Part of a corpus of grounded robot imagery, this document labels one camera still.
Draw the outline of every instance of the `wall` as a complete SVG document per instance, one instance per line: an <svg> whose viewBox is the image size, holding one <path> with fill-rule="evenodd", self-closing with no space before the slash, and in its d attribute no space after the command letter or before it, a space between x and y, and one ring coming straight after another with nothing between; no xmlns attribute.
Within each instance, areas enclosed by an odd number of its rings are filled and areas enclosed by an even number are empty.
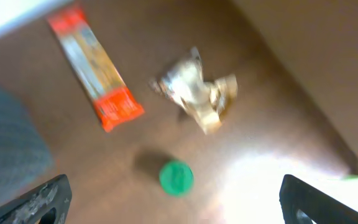
<svg viewBox="0 0 358 224"><path fill-rule="evenodd" d="M72 0L0 0L0 37Z"/></svg>
<svg viewBox="0 0 358 224"><path fill-rule="evenodd" d="M358 1L233 1L358 156Z"/></svg>

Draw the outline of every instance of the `candy bar wrapper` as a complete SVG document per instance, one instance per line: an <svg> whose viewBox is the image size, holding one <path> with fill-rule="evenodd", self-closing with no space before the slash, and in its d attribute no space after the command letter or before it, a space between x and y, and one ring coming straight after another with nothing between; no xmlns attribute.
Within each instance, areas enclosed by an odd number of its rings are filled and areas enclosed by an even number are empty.
<svg viewBox="0 0 358 224"><path fill-rule="evenodd" d="M222 125L227 109L237 96L235 75L214 82L203 81L201 57L196 47L164 76L152 80L150 87L194 117L205 134L214 132Z"/></svg>
<svg viewBox="0 0 358 224"><path fill-rule="evenodd" d="M144 112L94 36L78 5L50 16L48 22L91 98L106 132Z"/></svg>

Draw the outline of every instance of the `orange and white wrapper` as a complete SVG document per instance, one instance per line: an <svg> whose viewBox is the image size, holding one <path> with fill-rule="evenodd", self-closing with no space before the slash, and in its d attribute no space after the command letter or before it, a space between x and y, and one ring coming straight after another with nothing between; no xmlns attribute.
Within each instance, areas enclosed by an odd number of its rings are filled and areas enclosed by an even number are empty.
<svg viewBox="0 0 358 224"><path fill-rule="evenodd" d="M88 92L106 132L144 113L94 36L78 5L50 16L48 22Z"/></svg>

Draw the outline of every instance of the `gray fabric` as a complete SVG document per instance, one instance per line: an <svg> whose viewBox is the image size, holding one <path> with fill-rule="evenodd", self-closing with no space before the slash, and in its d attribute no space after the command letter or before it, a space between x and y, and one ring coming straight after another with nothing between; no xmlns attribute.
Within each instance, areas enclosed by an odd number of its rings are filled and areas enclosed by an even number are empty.
<svg viewBox="0 0 358 224"><path fill-rule="evenodd" d="M29 115L0 89L0 206L53 164Z"/></svg>

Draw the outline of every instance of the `plastic packaging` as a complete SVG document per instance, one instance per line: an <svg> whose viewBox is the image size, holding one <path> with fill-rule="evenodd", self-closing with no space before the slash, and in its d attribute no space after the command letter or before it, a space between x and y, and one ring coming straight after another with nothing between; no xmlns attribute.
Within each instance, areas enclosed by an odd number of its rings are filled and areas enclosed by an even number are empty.
<svg viewBox="0 0 358 224"><path fill-rule="evenodd" d="M224 114L237 96L234 75L204 82L201 57L196 47L163 77L152 80L150 86L194 117L205 134L214 132L222 125Z"/></svg>
<svg viewBox="0 0 358 224"><path fill-rule="evenodd" d="M106 132L144 113L86 23L78 5L54 14L48 21L88 92Z"/></svg>

